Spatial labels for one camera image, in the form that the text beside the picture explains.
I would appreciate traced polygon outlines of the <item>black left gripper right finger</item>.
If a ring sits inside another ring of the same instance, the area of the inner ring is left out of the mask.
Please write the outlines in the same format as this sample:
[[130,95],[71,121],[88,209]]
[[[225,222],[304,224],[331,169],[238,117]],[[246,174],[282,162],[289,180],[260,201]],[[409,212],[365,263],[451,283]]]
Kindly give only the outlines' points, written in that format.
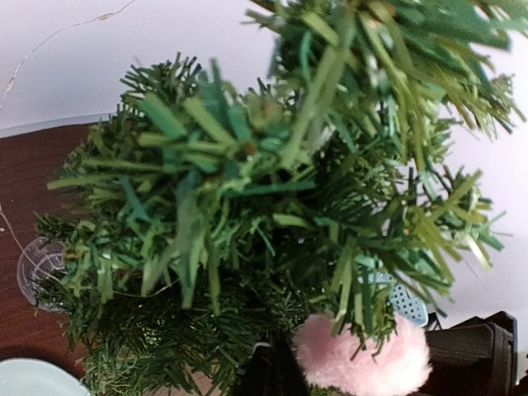
[[289,340],[278,336],[271,351],[271,394],[309,396],[309,387]]

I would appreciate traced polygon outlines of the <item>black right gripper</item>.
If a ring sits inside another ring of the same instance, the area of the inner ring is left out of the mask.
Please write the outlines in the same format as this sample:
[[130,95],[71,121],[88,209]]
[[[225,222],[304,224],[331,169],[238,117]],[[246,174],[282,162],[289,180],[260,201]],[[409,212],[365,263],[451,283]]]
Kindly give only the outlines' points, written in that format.
[[417,395],[508,395],[516,386],[517,321],[472,317],[426,332],[432,372]]

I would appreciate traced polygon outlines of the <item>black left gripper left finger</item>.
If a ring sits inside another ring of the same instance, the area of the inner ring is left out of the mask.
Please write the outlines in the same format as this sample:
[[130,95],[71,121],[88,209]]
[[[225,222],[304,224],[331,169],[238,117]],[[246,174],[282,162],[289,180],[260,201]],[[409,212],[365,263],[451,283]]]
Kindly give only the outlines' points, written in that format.
[[234,390],[235,395],[269,396],[274,394],[272,352],[270,343],[259,342],[254,346],[251,360]]

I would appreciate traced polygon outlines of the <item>pink pompom ornament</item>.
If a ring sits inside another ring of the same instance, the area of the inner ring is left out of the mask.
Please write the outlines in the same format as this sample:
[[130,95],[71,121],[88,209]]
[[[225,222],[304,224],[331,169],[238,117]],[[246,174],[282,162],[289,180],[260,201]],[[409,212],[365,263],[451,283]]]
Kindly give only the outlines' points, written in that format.
[[297,361],[309,384],[350,395],[408,395],[431,373],[423,328],[396,317],[396,331],[379,349],[374,340],[361,347],[349,330],[332,335],[326,315],[311,315],[293,337]]

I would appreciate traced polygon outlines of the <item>small green christmas tree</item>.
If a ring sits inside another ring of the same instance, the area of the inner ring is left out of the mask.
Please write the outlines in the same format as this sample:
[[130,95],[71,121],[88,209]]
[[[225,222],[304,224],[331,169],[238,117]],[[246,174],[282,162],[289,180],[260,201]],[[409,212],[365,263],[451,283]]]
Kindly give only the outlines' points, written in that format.
[[269,83],[239,94],[194,59],[125,75],[49,189],[64,243],[40,303],[68,315],[93,395],[234,394],[271,344],[263,379],[285,393],[286,349],[310,314],[380,361],[397,334],[389,287],[432,303],[450,261],[501,249],[480,173],[445,164],[455,125],[512,127],[509,78],[476,45],[506,50],[524,1],[278,1],[248,11],[278,38]]

